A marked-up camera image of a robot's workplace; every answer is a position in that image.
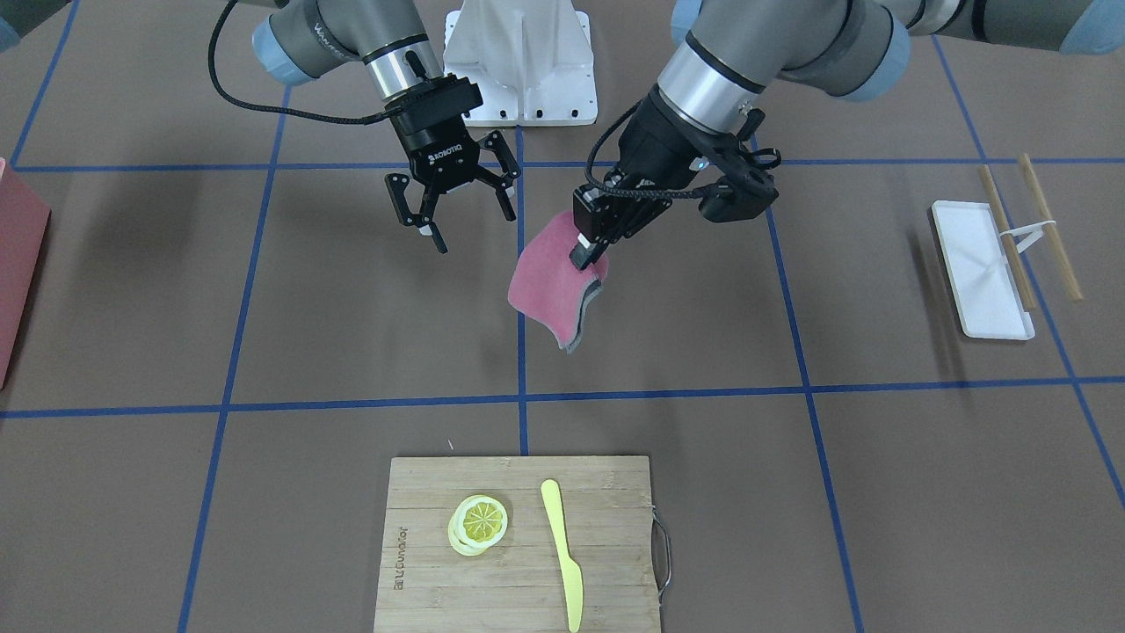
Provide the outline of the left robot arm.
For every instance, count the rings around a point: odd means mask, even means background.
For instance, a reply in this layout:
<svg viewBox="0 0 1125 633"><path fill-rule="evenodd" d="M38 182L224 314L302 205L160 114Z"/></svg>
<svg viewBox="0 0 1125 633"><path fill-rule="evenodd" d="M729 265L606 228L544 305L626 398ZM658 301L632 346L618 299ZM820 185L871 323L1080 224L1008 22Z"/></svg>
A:
<svg viewBox="0 0 1125 633"><path fill-rule="evenodd" d="M863 103L903 76L916 37L1100 55L1120 48L1123 11L1120 1L680 1L678 48L613 124L615 165L587 171L575 191L568 259L593 265L675 200L698 200L716 223L768 209L780 153L747 142L773 81Z"/></svg>

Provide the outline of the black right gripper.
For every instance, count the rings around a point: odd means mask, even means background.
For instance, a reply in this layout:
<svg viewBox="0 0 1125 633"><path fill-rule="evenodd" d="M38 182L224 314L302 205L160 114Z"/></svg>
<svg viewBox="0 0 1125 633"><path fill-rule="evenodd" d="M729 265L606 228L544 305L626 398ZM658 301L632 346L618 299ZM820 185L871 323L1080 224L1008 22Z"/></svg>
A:
<svg viewBox="0 0 1125 633"><path fill-rule="evenodd" d="M392 172L382 183L399 223L432 239L442 255L447 253L446 238L434 221L439 197L474 179L494 189L506 221L518 221L512 205L522 177L518 157L501 132L489 132L478 143L465 125L464 115L482 103L479 88L466 76L454 75L414 85L390 101L390 121L410 161L411 177L425 186L418 208L413 211L406 198L410 177ZM493 153L500 172L479 164L482 150Z"/></svg>

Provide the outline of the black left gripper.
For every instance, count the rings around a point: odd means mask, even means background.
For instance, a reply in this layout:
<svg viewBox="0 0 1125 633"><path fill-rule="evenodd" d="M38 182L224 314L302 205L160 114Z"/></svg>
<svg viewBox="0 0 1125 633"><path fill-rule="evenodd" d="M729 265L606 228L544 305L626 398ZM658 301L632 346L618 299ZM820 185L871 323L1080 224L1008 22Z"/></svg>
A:
<svg viewBox="0 0 1125 633"><path fill-rule="evenodd" d="M595 177L598 150L619 127L623 128L616 141L619 157L606 175ZM722 179L690 188L698 177L693 165L705 156L695 141L698 129L663 103L656 87L595 141L585 165L585 184L575 191L574 220L579 232L568 257L576 270L608 272L608 245L632 236L673 200L726 200L730 196L730 186Z"/></svg>

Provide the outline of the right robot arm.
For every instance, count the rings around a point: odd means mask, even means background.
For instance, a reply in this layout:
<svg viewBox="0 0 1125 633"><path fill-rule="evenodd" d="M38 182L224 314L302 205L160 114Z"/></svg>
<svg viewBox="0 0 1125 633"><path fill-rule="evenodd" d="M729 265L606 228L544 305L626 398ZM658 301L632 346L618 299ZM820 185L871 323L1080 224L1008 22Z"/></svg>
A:
<svg viewBox="0 0 1125 633"><path fill-rule="evenodd" d="M105 107L87 119L88 126L109 120L135 120L140 106L156 94L156 76L174 75L181 69L205 69L207 90L172 98L161 109L162 132L186 132L186 115L200 114L202 103L225 101L232 109L310 120L333 126L393 126L407 161L407 173L390 172L382 179L392 208L404 227L430 237L446 252L435 221L439 200L466 186L479 183L494 193L496 208L506 221L518 220L512 204L522 175L518 157L501 132L474 139L467 119L482 107L482 88L466 76L446 75L411 1L276 1L273 12L256 25L250 44L258 64L278 84L313 83L338 67L363 67L379 100L376 114L338 117L298 111L286 105L251 103L226 90L216 67L220 33L236 3L222 8L207 43L205 58L180 51L166 53L162 31L145 27L135 47L112 33L107 47L130 60L130 67L112 71L94 63L82 76L79 92L69 105L73 119L82 108L105 98Z"/></svg>

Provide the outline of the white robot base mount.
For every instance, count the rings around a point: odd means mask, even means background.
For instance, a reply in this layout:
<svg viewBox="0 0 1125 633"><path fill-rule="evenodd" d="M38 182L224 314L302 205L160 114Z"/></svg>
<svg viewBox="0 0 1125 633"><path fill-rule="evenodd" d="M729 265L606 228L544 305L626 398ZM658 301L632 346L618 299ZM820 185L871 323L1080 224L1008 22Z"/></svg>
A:
<svg viewBox="0 0 1125 633"><path fill-rule="evenodd" d="M443 61L446 72L482 90L467 126L598 119L591 21L570 1L466 1L446 13Z"/></svg>

